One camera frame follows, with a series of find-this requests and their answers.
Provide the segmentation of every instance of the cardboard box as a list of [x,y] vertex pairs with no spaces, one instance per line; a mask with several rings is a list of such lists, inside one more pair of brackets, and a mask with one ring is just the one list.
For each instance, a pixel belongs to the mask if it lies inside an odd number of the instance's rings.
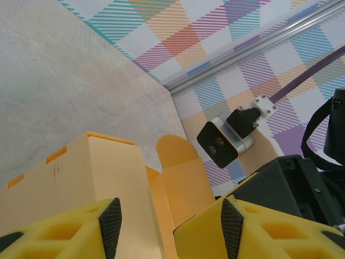
[[0,190],[0,235],[113,197],[122,208],[116,258],[166,258],[140,149],[91,132]]

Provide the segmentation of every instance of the plaid wallpaper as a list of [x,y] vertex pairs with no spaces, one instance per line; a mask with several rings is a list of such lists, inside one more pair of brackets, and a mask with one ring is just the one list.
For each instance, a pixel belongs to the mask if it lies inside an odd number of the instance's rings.
[[[216,75],[195,89],[173,96],[184,130],[204,160],[215,194],[224,194],[244,178],[238,162],[219,169],[201,149],[196,136],[208,119],[221,111],[246,105],[260,94],[270,97],[321,58],[345,44],[345,13],[287,41],[257,58]],[[301,139],[312,114],[337,87],[345,86],[345,58],[323,69],[277,103],[279,110],[260,124],[283,152],[302,154]],[[328,121],[309,140],[311,149],[322,157]]]
[[[169,88],[291,22],[293,14],[330,0],[58,1]],[[281,21],[287,13],[291,17]],[[272,22],[273,27],[260,32]],[[229,49],[217,54],[224,47]]]

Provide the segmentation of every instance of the yellow foam pad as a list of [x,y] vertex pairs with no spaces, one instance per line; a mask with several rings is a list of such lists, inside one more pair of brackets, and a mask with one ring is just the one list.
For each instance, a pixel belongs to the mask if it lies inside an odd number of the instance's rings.
[[345,250],[338,230],[259,205],[233,195],[178,227],[180,259],[341,259]]
[[[118,240],[114,238],[109,242],[107,238],[113,232],[104,227],[120,231],[119,206],[118,199],[102,200],[17,229],[0,238],[1,247],[8,242],[7,237],[22,234],[6,245],[0,259],[105,259],[106,255],[109,258],[116,251]],[[114,208],[119,209],[120,214],[114,214]]]

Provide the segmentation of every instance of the purple cable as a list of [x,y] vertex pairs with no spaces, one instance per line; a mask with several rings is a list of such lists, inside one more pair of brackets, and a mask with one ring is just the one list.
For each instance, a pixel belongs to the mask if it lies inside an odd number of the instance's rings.
[[318,73],[320,70],[324,69],[326,66],[331,64],[332,62],[336,61],[338,58],[341,58],[345,55],[345,46],[337,49],[336,51],[332,52],[319,62],[317,62],[315,65],[307,69],[305,72],[300,74],[298,77],[293,79],[290,83],[288,83],[286,86],[284,86],[281,90],[279,90],[277,93],[272,95],[270,97],[270,101],[272,103],[276,103],[280,99],[282,99],[284,96],[289,94],[291,91],[293,91],[297,86],[302,84],[305,80],[312,77],[316,73]]

